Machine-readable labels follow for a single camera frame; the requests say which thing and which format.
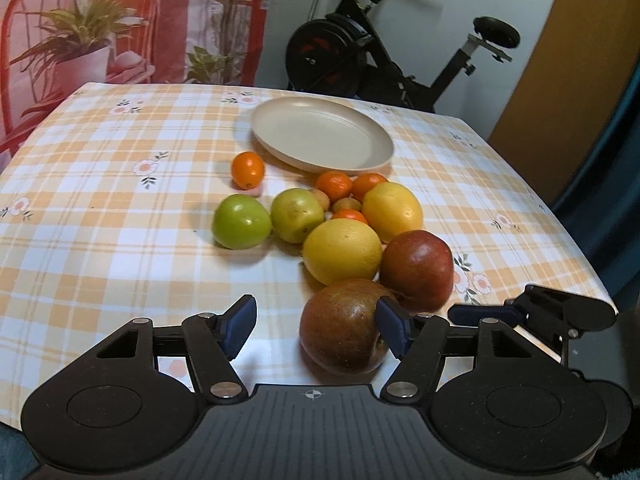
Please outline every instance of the beige plate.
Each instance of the beige plate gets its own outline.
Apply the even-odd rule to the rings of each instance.
[[[254,110],[261,145],[300,170],[364,173],[384,166],[394,143],[376,121],[347,106],[313,97],[281,97]]]

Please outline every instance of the table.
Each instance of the table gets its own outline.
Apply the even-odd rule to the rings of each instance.
[[[264,157],[266,206],[284,189],[312,185],[313,175],[273,158],[250,135],[252,108],[288,94],[90,83],[36,129],[0,176],[2,422],[19,428],[32,390],[128,320],[179,324],[197,312],[222,313],[243,294],[258,303],[255,330],[234,361],[249,390],[354,380],[324,373],[298,345],[302,307],[322,287],[303,272],[298,248],[272,237],[229,251],[211,240],[216,204],[238,192],[229,177],[236,153]],[[415,193],[425,229],[455,257],[447,306],[502,303],[530,282],[610,301],[549,209],[463,121],[334,100],[392,136],[396,154],[383,171]],[[389,354],[357,381],[379,389],[396,364]],[[444,379],[469,365],[447,363]],[[184,360],[159,367],[185,380]]]

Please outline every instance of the exercise bike seat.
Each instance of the exercise bike seat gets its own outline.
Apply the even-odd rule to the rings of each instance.
[[[498,18],[481,16],[474,19],[474,30],[483,40],[503,48],[516,48],[520,44],[520,33]]]

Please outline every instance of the small orange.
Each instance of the small orange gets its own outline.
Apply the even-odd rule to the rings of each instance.
[[[242,189],[260,186],[264,178],[264,162],[254,152],[242,152],[231,163],[231,178]]]
[[[357,220],[369,225],[369,222],[367,222],[367,219],[364,218],[364,215],[360,211],[356,211],[355,209],[341,209],[331,216],[331,220],[333,220],[334,218],[350,218],[351,220]]]
[[[380,182],[386,182],[386,178],[379,173],[364,173],[353,181],[351,193],[358,202],[362,202],[367,191],[371,191]]]
[[[325,171],[316,180],[316,189],[324,192],[334,203],[341,198],[347,198],[351,193],[353,182],[341,171]]]

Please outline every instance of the wooden door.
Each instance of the wooden door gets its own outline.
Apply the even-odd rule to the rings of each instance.
[[[609,120],[640,52],[640,0],[555,0],[489,144],[547,203]]]

